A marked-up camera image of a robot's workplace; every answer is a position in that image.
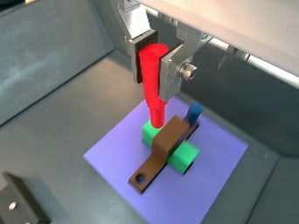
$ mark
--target gray wall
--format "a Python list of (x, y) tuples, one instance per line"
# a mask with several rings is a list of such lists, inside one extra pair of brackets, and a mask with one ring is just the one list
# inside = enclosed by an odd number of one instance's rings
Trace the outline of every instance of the gray wall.
[(0, 124), (114, 50), (91, 1), (42, 0), (0, 16)]

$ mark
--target green block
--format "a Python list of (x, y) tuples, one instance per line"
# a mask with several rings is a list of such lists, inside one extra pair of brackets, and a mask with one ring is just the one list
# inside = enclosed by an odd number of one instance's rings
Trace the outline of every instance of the green block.
[[(157, 129), (153, 126), (151, 121), (145, 124), (143, 142), (147, 147), (153, 148), (153, 141), (161, 130), (162, 129)], [(189, 141), (185, 141), (170, 156), (167, 163), (181, 174), (185, 174), (189, 171), (200, 152), (200, 149)]]
[(185, 141), (174, 154), (170, 156), (167, 163), (181, 174), (185, 174), (189, 171), (193, 161), (200, 153), (201, 151), (198, 148), (189, 143), (189, 141)]

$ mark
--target bolt hole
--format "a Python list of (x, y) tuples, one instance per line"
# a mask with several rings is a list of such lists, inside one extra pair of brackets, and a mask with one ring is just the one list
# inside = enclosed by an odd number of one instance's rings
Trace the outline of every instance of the bolt hole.
[(143, 184), (146, 182), (146, 175), (145, 174), (137, 174), (135, 181), (138, 184)]

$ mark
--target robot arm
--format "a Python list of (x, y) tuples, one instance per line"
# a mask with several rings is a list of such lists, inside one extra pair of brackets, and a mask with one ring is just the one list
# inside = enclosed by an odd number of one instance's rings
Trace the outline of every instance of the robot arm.
[[(143, 78), (138, 53), (149, 44), (158, 42), (158, 33), (151, 29), (146, 8), (141, 3), (114, 0), (111, 4), (126, 34), (126, 48), (133, 59), (134, 80), (141, 83)], [(193, 55), (212, 40), (210, 35), (184, 23), (178, 24), (177, 37), (184, 43), (161, 60), (159, 96), (166, 102), (181, 91), (184, 79), (190, 81), (194, 78), (198, 68), (193, 65)]]

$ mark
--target purple mat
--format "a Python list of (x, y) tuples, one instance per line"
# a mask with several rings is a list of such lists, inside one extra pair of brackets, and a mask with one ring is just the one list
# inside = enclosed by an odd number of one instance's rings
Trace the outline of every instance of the purple mat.
[[(167, 104), (166, 121), (186, 116), (189, 105), (178, 98)], [(197, 223), (204, 220), (249, 145), (201, 115), (190, 142), (201, 154), (185, 176), (167, 165), (143, 195), (127, 183), (151, 150), (142, 143), (149, 121), (143, 101), (86, 153), (91, 166), (149, 223)]]

